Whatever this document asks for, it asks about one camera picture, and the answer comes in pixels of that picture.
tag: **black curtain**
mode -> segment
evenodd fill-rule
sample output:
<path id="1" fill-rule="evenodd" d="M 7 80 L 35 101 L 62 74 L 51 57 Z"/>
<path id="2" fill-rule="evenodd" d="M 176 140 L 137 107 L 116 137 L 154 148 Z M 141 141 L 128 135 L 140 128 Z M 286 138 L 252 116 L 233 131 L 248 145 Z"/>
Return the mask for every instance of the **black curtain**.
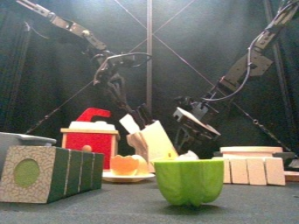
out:
<path id="1" fill-rule="evenodd" d="M 38 4 L 62 18 L 90 29 L 113 53 L 126 53 L 132 49 L 134 52 L 145 52 L 145 1 L 64 0 L 57 2 L 43 0 L 38 1 Z M 277 4 L 278 1 L 272 2 L 273 12 L 276 12 Z M 125 140 L 126 132 L 117 122 L 125 111 L 110 103 L 97 86 L 85 87 L 96 71 L 89 58 L 81 53 L 76 44 L 61 39 L 46 21 L 30 17 L 27 24 L 38 35 L 30 29 L 31 36 L 19 85 L 18 89 L 13 90 L 17 94 L 14 105 L 1 110 L 1 113 L 9 110 L 13 115 L 2 116 L 1 114 L 1 119 L 9 122 L 9 126 L 1 131 L 23 133 L 57 109 L 57 112 L 45 119 L 30 134 L 53 137 L 60 145 L 60 128 L 69 126 L 70 121 L 76 120 L 85 108 L 108 109 L 112 112 L 108 122 L 116 125 L 121 135 L 120 154 L 132 154 L 133 149 L 126 145 Z M 252 123 L 250 118 L 264 125 L 286 147 L 297 151 L 296 24 L 297 19 L 293 19 L 277 41 L 282 55 L 286 95 L 281 91 L 276 66 L 270 66 L 264 75 L 245 85 L 236 99 L 237 107 L 232 105 L 228 113 L 221 117 L 214 127 L 221 134 L 217 141 L 206 141 L 194 146 L 193 150 L 202 158 L 210 157 L 220 146 L 278 146 L 276 140 Z M 250 41 L 266 27 L 265 7 L 262 1 L 248 0 L 157 0 L 153 1 L 152 25 L 152 113 L 173 140 L 178 127 L 172 117 L 176 108 L 173 98 L 188 95 L 198 100 L 206 93 L 236 60 L 246 53 Z M 1 44 L 7 45 L 14 42 L 11 39 L 3 39 L 7 35 L 3 29 L 0 35 Z M 273 59 L 270 48 L 265 56 Z M 145 102 L 145 66 L 121 69 L 118 72 L 125 78 L 128 104 L 134 108 Z M 10 96 L 1 96 L 1 102 L 6 97 L 10 99 Z M 293 120 L 292 127 L 288 125 L 288 119 Z"/>

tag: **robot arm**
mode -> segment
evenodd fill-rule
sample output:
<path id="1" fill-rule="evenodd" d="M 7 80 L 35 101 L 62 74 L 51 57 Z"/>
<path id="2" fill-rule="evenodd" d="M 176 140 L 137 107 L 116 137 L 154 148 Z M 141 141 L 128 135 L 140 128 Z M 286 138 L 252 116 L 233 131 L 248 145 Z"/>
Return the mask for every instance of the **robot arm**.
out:
<path id="1" fill-rule="evenodd" d="M 262 56 L 262 52 L 274 42 L 277 34 L 294 17 L 299 1 L 285 1 L 282 5 L 272 22 L 253 39 L 246 49 L 246 54 L 237 60 L 210 91 L 200 98 L 200 101 L 194 101 L 188 97 L 176 99 L 177 106 L 190 112 L 190 115 L 202 124 L 198 127 L 185 113 L 178 108 L 176 109 L 172 116 L 180 124 L 174 139 L 174 146 L 178 152 L 188 150 L 188 146 L 192 145 L 190 141 L 201 141 L 204 138 L 217 139 L 220 133 L 210 131 L 206 125 L 216 120 L 218 112 L 233 101 L 233 96 L 244 87 L 248 78 L 262 75 L 269 68 L 272 60 Z"/>

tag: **wooden block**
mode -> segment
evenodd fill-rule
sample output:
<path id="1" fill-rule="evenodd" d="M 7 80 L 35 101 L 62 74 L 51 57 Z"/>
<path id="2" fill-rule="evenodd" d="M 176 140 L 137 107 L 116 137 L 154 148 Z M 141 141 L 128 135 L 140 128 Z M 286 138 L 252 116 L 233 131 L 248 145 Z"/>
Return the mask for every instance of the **wooden block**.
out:
<path id="1" fill-rule="evenodd" d="M 285 185 L 284 163 L 280 157 L 265 158 L 265 181 L 268 185 Z"/>
<path id="2" fill-rule="evenodd" d="M 222 161 L 224 161 L 222 183 L 224 184 L 230 184 L 229 159 L 224 158 L 224 157 L 213 157 L 212 159 L 222 159 Z"/>
<path id="3" fill-rule="evenodd" d="M 248 167 L 244 158 L 229 159 L 230 183 L 248 184 Z"/>
<path id="4" fill-rule="evenodd" d="M 248 183 L 256 186 L 266 185 L 266 175 L 264 167 L 264 159 L 260 157 L 246 158 L 246 176 Z"/>

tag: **white block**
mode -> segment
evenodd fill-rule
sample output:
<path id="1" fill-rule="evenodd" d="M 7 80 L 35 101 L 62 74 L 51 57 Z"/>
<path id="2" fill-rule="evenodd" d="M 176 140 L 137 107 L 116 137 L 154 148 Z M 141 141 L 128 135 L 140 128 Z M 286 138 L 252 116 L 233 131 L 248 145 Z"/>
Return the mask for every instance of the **white block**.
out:
<path id="1" fill-rule="evenodd" d="M 268 185 L 285 185 L 284 163 L 280 157 L 265 158 L 265 181 Z"/>
<path id="2" fill-rule="evenodd" d="M 140 131 L 140 137 L 146 148 L 148 169 L 149 172 L 154 172 L 152 160 L 157 158 L 174 159 L 178 155 L 158 121 L 154 121 Z"/>
<path id="3" fill-rule="evenodd" d="M 230 183 L 248 184 L 248 166 L 245 158 L 229 159 Z"/>
<path id="4" fill-rule="evenodd" d="M 264 167 L 264 159 L 252 157 L 246 158 L 246 176 L 248 183 L 256 186 L 266 185 L 266 175 Z"/>

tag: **gray table surface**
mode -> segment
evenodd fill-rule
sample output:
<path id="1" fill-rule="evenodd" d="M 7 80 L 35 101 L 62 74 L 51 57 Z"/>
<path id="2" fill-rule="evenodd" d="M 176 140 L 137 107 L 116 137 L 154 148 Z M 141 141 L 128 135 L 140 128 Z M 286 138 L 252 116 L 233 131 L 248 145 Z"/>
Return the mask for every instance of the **gray table surface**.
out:
<path id="1" fill-rule="evenodd" d="M 172 206 L 154 178 L 102 181 L 101 189 L 50 204 L 0 203 L 0 223 L 299 223 L 299 183 L 224 185 L 200 207 Z"/>

